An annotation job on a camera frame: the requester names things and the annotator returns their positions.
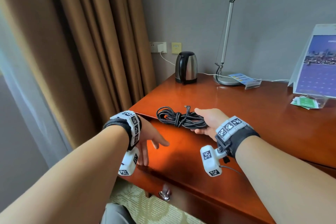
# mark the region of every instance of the desk leg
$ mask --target desk leg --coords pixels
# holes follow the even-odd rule
[[[151,197],[151,193],[149,193],[149,192],[147,192],[147,191],[145,191],[145,196],[147,197],[147,198],[150,198]]]

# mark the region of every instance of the metal drawer pull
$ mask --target metal drawer pull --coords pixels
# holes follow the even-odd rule
[[[170,200],[170,188],[164,184],[162,191],[159,192],[159,196],[162,198],[162,200],[168,202]]]

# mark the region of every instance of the black wrist strap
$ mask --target black wrist strap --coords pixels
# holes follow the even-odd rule
[[[139,120],[139,127],[140,127],[140,130],[141,130],[141,128],[142,128],[141,119],[138,115],[137,115],[137,117],[138,117],[138,120]],[[137,142],[133,146],[131,146],[132,131],[131,131],[131,127],[128,124],[127,120],[122,119],[122,118],[111,119],[111,120],[109,120],[108,122],[105,123],[105,125],[103,126],[103,129],[107,128],[108,126],[112,126],[112,125],[121,126],[126,130],[126,132],[128,134],[128,139],[129,139],[127,150],[128,151],[132,150],[135,147],[135,145],[137,144]]]
[[[238,149],[238,146],[249,136],[260,137],[259,134],[249,126],[245,126],[239,129],[236,133],[234,133],[229,139],[231,141],[231,145],[229,146],[228,155],[230,157],[236,158],[236,151]]]

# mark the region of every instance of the yellow wall plate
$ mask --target yellow wall plate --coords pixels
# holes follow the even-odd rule
[[[182,52],[182,43],[171,43],[171,53],[179,54]]]

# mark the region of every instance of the hand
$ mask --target hand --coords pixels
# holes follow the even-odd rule
[[[140,156],[138,158],[138,164],[148,166],[149,158],[148,158],[148,149],[147,149],[147,140],[151,140],[155,149],[158,149],[160,144],[162,146],[169,146],[169,142],[166,141],[156,128],[153,127],[152,124],[148,120],[145,120],[141,116],[141,131],[140,131],[140,139],[136,147],[139,149]]]
[[[213,108],[213,109],[198,109],[195,108],[195,113],[204,117],[205,123],[208,125],[207,128],[202,129],[192,129],[196,134],[205,134],[211,137],[214,141],[217,141],[216,129],[229,117],[223,113],[221,110]]]

